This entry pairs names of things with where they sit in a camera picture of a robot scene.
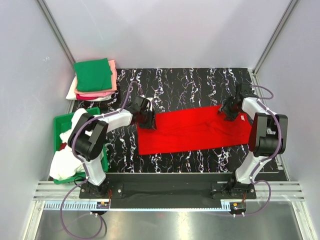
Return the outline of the red t-shirt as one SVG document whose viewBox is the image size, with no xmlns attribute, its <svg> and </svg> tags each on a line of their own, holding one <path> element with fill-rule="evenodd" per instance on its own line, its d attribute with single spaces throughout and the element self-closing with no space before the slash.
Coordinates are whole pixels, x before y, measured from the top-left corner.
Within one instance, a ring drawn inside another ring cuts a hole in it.
<svg viewBox="0 0 320 240">
<path fill-rule="evenodd" d="M 241 113 L 227 121 L 219 106 L 198 107 L 155 115 L 155 129 L 137 128 L 140 155 L 178 153 L 246 145 L 251 124 Z"/>
</svg>

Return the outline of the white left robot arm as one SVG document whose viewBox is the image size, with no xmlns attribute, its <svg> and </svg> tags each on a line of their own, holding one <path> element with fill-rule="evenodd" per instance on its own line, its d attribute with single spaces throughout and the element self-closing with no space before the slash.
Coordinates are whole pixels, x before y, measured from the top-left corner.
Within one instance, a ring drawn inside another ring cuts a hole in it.
<svg viewBox="0 0 320 240">
<path fill-rule="evenodd" d="M 80 116 L 67 144 L 75 158 L 82 163 L 85 182 L 91 184 L 90 192 L 95 197 L 103 198 L 108 193 L 108 186 L 104 183 L 106 173 L 100 160 L 107 133 L 134 124 L 142 129 L 155 130 L 156 113 L 153 103 L 151 97 L 137 96 L 115 111 L 96 116 L 85 111 Z"/>
</svg>

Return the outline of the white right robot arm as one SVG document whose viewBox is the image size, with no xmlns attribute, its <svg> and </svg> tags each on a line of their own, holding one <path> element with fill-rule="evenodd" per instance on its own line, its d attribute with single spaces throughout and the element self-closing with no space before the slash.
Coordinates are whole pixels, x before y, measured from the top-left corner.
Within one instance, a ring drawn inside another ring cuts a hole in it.
<svg viewBox="0 0 320 240">
<path fill-rule="evenodd" d="M 249 153 L 227 183 L 228 195 L 239 198 L 245 189 L 255 183 L 255 178 L 266 163 L 284 153 L 287 144 L 288 117 L 269 109 L 253 90 L 250 83 L 238 83 L 235 95 L 223 101 L 218 113 L 233 122 L 240 114 L 252 120 L 248 139 Z"/>
</svg>

